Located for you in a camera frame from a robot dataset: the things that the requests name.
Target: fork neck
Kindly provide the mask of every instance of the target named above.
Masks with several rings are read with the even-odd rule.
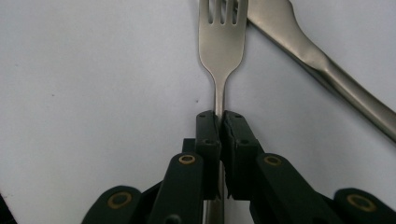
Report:
[[[222,122],[225,103],[225,82],[215,80],[215,114],[218,116],[218,124]]]

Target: screw hole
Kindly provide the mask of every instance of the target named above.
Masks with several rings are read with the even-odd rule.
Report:
[[[275,156],[267,156],[264,158],[264,161],[267,164],[273,165],[273,166],[278,166],[280,164],[282,164],[282,160],[278,157]]]
[[[359,194],[350,194],[346,197],[346,200],[361,211],[374,212],[376,210],[376,206],[371,200]]]
[[[127,191],[117,192],[107,200],[107,206],[112,209],[119,209],[132,201],[132,194]]]
[[[178,161],[183,165],[189,165],[195,162],[195,157],[192,155],[184,155],[179,157]]]

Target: fork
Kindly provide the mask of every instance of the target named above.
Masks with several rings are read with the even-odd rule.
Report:
[[[221,21],[221,0],[215,0],[213,21],[209,0],[199,5],[199,56],[202,65],[215,82],[215,113],[221,124],[224,111],[225,84],[228,76],[241,63],[248,16],[248,0],[239,0],[233,21],[234,0],[226,0],[224,22]],[[206,224],[224,223],[224,169],[219,168],[219,197],[206,205]]]

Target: white surface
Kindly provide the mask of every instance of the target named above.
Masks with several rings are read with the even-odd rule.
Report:
[[[304,32],[396,110],[396,3],[293,0]],[[213,105],[198,4],[0,3],[0,191],[20,224],[79,223],[105,190],[163,178]],[[254,27],[226,108],[317,191],[367,190],[396,209],[396,144]],[[227,202],[227,223],[252,223]]]

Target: knife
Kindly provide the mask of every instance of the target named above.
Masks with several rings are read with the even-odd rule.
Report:
[[[247,18],[324,87],[396,143],[396,114],[318,48],[301,30],[289,0],[249,0]]]

